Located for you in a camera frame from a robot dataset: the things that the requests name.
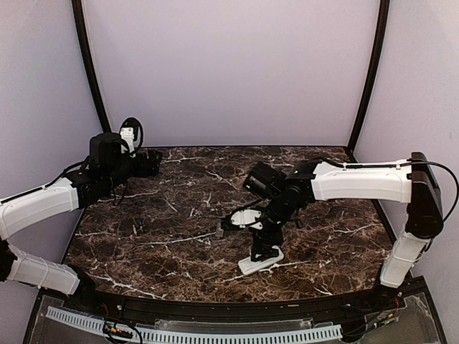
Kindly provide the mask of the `white remote control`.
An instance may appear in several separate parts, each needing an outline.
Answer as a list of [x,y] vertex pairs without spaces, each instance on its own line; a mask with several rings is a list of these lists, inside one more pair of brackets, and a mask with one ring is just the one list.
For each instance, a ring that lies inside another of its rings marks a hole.
[[244,276],[248,276],[248,275],[254,274],[256,272],[259,272],[262,269],[271,267],[272,265],[280,262],[284,258],[284,253],[277,246],[274,246],[273,249],[278,252],[278,255],[276,257],[271,257],[271,258],[267,258],[267,259],[264,259],[262,261],[256,261],[256,262],[252,261],[250,257],[246,257],[244,259],[241,259],[237,263],[241,273]]

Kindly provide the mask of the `grey battery cover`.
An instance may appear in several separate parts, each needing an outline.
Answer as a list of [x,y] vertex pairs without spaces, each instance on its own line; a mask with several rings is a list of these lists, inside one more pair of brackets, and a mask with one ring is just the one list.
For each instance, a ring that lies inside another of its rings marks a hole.
[[221,238],[224,237],[224,229],[222,228],[222,222],[218,222],[218,223],[217,223],[217,228],[216,228],[215,236],[216,236],[216,238],[218,238],[218,239],[221,239]]

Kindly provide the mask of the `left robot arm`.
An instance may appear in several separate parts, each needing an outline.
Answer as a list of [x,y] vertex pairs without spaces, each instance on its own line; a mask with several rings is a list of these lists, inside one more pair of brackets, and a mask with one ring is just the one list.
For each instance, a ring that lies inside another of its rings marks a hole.
[[119,133],[101,133],[90,139],[88,157],[67,167],[54,181],[1,200],[1,281],[16,281],[72,295],[85,312],[96,312],[100,295],[81,285],[82,274],[28,254],[8,240],[27,227],[50,217],[84,209],[109,197],[130,178],[158,174],[161,152],[134,146],[132,127]]

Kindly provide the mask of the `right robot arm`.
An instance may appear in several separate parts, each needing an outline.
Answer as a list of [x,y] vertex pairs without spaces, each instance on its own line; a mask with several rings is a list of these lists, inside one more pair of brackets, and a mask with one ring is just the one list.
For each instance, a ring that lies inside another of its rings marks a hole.
[[322,158],[300,161],[289,174],[257,163],[243,186],[269,202],[262,211],[239,210],[232,215],[235,225],[252,228],[250,256],[238,263],[241,273],[250,275],[279,262],[283,258],[283,226],[294,213],[315,201],[397,201],[407,205],[407,223],[382,265],[380,284],[366,294],[371,310],[383,310],[394,298],[392,288],[403,283],[449,217],[443,212],[433,166],[435,163],[427,161],[421,152],[386,163],[337,163]]

